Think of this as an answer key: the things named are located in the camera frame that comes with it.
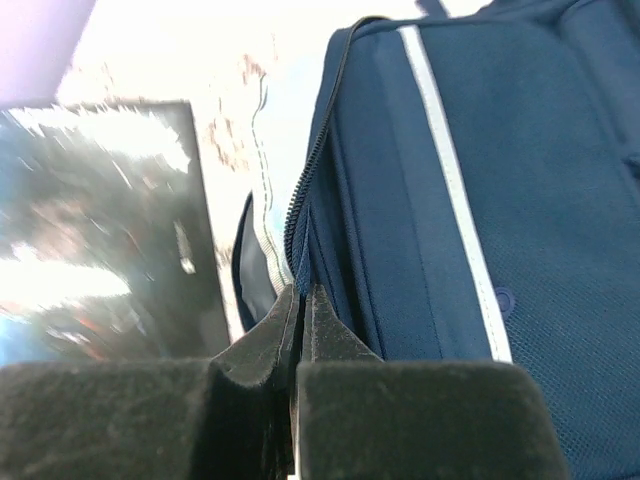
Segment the navy blue student backpack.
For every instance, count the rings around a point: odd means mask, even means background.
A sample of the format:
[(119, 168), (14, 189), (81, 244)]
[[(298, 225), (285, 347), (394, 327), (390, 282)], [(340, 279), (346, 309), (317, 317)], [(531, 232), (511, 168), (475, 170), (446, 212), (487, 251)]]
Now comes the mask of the navy blue student backpack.
[(386, 360), (541, 386), (577, 479), (639, 475), (639, 5), (367, 18), (263, 76), (242, 325), (324, 287)]

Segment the dark blue thin notebook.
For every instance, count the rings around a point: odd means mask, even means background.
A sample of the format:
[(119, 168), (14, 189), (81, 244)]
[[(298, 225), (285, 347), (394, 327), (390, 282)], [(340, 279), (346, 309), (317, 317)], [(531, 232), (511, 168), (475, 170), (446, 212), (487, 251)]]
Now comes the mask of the dark blue thin notebook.
[(1, 113), (1, 361), (229, 346), (186, 102)]

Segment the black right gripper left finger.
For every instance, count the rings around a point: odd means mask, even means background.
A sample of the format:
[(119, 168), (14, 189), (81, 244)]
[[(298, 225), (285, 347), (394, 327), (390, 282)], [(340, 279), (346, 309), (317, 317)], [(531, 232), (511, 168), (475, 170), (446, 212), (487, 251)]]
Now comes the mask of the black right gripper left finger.
[(210, 359), (1, 371), (5, 479), (284, 479), (299, 296)]

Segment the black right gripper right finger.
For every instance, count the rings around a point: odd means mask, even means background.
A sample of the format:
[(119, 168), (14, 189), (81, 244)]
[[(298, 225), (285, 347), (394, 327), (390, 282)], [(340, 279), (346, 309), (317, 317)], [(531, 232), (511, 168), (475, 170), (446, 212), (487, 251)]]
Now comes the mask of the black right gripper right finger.
[(521, 368), (486, 361), (385, 362), (306, 302), (297, 368), (302, 479), (566, 479), (544, 402)]

